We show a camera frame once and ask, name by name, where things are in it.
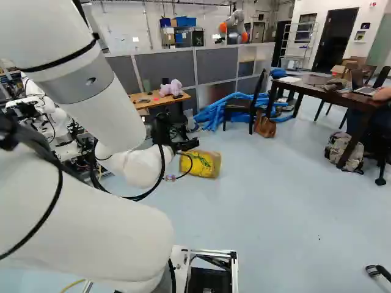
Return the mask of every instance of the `orange robot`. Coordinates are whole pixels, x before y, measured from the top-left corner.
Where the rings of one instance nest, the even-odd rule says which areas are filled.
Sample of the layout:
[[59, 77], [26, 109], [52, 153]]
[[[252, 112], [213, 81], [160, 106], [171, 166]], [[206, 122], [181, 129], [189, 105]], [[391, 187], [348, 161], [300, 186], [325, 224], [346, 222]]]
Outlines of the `orange robot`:
[[231, 14], [231, 16], [225, 20], [219, 26], [219, 31], [221, 37], [225, 37], [227, 34], [228, 28], [233, 27], [235, 21], [237, 21], [236, 29], [238, 30], [238, 44], [245, 43], [248, 41], [249, 36], [244, 28], [244, 11], [236, 10]]

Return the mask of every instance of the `window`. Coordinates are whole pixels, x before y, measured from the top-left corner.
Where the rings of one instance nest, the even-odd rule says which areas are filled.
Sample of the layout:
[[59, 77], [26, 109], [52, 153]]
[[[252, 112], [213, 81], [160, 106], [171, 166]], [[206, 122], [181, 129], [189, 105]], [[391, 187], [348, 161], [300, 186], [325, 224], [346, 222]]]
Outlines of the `window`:
[[296, 32], [295, 43], [308, 43], [311, 39], [311, 31], [315, 25], [316, 13], [300, 15], [300, 23]]

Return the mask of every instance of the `person's arm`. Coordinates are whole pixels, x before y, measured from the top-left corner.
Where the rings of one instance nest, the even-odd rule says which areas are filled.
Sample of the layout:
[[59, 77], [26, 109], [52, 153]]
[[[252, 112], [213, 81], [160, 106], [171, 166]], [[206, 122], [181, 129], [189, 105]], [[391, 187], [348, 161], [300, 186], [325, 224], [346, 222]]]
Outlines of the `person's arm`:
[[372, 96], [375, 101], [387, 101], [391, 99], [391, 87], [378, 88], [376, 93]]

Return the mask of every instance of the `pink stuffed toy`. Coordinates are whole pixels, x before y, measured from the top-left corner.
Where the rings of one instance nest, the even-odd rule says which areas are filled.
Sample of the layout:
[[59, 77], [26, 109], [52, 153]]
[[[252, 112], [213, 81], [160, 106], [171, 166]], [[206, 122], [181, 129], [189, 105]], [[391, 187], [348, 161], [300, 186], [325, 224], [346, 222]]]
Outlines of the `pink stuffed toy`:
[[161, 84], [159, 95], [164, 97], [166, 95], [178, 96], [181, 93], [182, 84], [178, 79], [173, 79], [171, 84]]

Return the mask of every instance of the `backpack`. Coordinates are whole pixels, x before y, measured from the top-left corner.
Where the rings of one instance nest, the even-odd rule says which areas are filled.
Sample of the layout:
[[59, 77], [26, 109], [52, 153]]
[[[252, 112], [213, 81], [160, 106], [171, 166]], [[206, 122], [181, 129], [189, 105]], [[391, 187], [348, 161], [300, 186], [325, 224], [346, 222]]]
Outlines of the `backpack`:
[[[329, 137], [329, 143], [324, 149], [324, 157], [327, 158], [332, 164], [336, 165], [350, 141], [351, 136], [345, 132], [336, 132]], [[346, 161], [345, 166], [342, 167], [343, 171], [356, 172], [363, 174], [361, 170], [364, 164], [364, 145], [357, 143], [349, 159]]]

